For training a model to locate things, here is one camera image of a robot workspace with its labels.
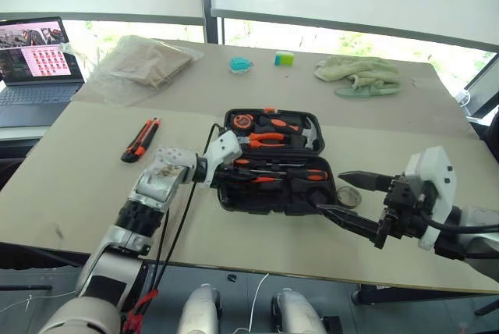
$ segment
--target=hammer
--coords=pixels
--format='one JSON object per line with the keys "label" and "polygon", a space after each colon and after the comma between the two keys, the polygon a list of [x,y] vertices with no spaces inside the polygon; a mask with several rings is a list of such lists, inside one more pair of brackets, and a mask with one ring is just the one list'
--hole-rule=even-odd
{"label": "hammer", "polygon": [[310,124],[309,129],[292,125],[291,123],[287,123],[286,121],[282,121],[280,119],[268,118],[263,115],[259,118],[261,126],[273,126],[276,131],[280,131],[282,133],[294,133],[306,137],[305,148],[313,149],[313,141],[317,139],[317,129],[309,117],[306,117],[306,120]]}

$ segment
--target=plastic bag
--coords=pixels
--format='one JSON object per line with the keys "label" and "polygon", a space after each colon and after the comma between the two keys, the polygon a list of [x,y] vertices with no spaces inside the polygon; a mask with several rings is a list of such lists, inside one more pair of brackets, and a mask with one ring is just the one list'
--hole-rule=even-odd
{"label": "plastic bag", "polygon": [[[78,52],[64,51],[88,58]],[[188,48],[139,37],[123,36],[95,67],[87,86],[102,96],[104,102],[116,105],[132,105],[155,95],[168,87],[172,79],[203,54]]]}

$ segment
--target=window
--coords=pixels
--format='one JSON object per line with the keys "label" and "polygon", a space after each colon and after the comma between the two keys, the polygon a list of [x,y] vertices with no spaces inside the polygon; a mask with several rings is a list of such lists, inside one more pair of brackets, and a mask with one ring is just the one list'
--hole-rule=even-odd
{"label": "window", "polygon": [[90,62],[102,59],[121,36],[139,35],[162,40],[204,42],[203,26],[93,20],[64,20],[63,23],[73,48],[87,57],[80,60],[87,76],[93,69]]}
{"label": "window", "polygon": [[462,90],[495,54],[402,37],[232,19],[225,19],[225,43],[245,47],[429,62],[453,96]]}

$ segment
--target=laptop keyboard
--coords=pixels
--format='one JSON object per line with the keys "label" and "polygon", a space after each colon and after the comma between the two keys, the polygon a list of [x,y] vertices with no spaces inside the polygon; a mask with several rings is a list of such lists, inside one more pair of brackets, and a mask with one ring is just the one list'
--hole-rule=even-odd
{"label": "laptop keyboard", "polygon": [[0,105],[54,104],[69,102],[79,86],[7,87],[0,93]]}

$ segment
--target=black cable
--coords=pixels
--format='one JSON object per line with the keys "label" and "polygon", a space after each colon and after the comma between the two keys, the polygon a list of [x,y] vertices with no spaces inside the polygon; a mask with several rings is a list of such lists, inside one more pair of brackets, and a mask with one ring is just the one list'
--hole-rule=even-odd
{"label": "black cable", "polygon": [[57,254],[53,254],[52,252],[47,252],[46,250],[41,250],[40,248],[28,247],[28,246],[21,246],[21,247],[29,252],[33,252],[34,254],[39,254],[40,256],[43,256],[45,258],[51,258],[52,260],[56,260],[70,266],[74,266],[75,268],[81,268],[83,266],[78,262],[69,260],[68,258],[64,258],[62,256],[58,256]]}
{"label": "black cable", "polygon": [[[213,135],[215,127],[217,127],[219,131],[224,129],[218,123],[214,123],[213,125],[211,125],[210,133],[208,134],[208,138],[206,140],[206,144],[204,145],[203,155],[206,153],[206,151],[208,149],[208,146],[210,145],[210,140],[211,140],[211,137]],[[175,249],[175,245],[177,244],[177,240],[180,237],[180,232],[182,230],[182,227],[184,226],[184,221],[186,220],[187,213],[188,213],[189,208],[190,208],[190,202],[193,199],[194,190],[196,189],[196,185],[197,185],[197,183],[194,183],[193,187],[190,190],[189,198],[187,199],[186,208],[184,209],[184,213],[182,215],[182,219],[180,220],[179,228],[177,229],[177,233],[175,234],[175,238],[173,239],[172,246],[170,247],[170,251],[168,252],[168,255],[166,256],[165,263],[163,264],[163,266],[161,268],[161,271],[159,273],[159,276],[157,277],[157,281],[156,281],[156,284],[154,286],[155,289],[157,289],[157,287],[159,286],[159,284],[161,282],[161,278],[163,278],[163,275],[165,273],[165,270],[166,270],[166,267],[168,265],[168,262],[170,261],[170,257],[172,256],[173,250]]]}
{"label": "black cable", "polygon": [[163,223],[163,230],[161,231],[159,245],[157,247],[156,261],[154,263],[153,275],[150,277],[149,289],[147,290],[148,293],[153,290],[154,282],[156,281],[156,274],[157,270],[159,269],[159,259],[161,258],[161,251],[163,250],[163,242],[165,241],[166,226],[168,224],[169,216],[170,216],[170,211],[168,210],[165,215],[165,222]]}
{"label": "black cable", "polygon": [[499,259],[499,252],[470,253],[465,254],[465,258],[472,258],[475,260],[496,260]]}
{"label": "black cable", "polygon": [[[218,123],[214,123],[213,125],[211,125],[210,133],[208,134],[208,138],[206,140],[206,144],[204,145],[203,155],[206,153],[206,151],[208,149],[208,146],[210,145],[211,137],[213,135],[215,127],[218,128],[219,132],[221,132],[222,130],[224,130],[224,127],[220,126]],[[182,231],[182,227],[184,226],[184,222],[186,220],[187,213],[189,212],[190,202],[193,199],[194,190],[196,189],[196,185],[197,185],[197,183],[195,182],[193,184],[191,190],[190,190],[189,199],[187,200],[187,204],[186,204],[186,207],[184,209],[184,213],[182,215],[182,219],[180,220],[179,227],[177,228],[177,232],[175,234],[175,238],[173,239],[172,245],[170,246],[170,251],[168,252],[168,255],[166,256],[164,264],[161,267],[161,271],[160,271],[159,275],[157,276],[156,282],[154,283],[154,286],[153,286],[152,290],[157,290],[157,288],[159,287],[159,284],[161,282],[161,279],[163,278],[163,275],[165,273],[165,270],[166,270],[166,267],[168,265],[168,262],[170,261],[170,258],[172,257],[173,250],[175,249],[175,245],[177,244],[177,240],[179,240],[180,232]],[[136,310],[136,313],[144,315],[146,313],[147,309],[149,308],[150,303],[151,303],[151,300],[147,301],[145,304],[143,304],[140,307],[138,307],[137,310]]]}
{"label": "black cable", "polygon": [[440,231],[454,234],[484,234],[484,233],[499,233],[499,223],[494,225],[484,226],[451,226],[439,223],[431,219],[425,211],[421,211],[421,218],[428,226],[434,227]]}

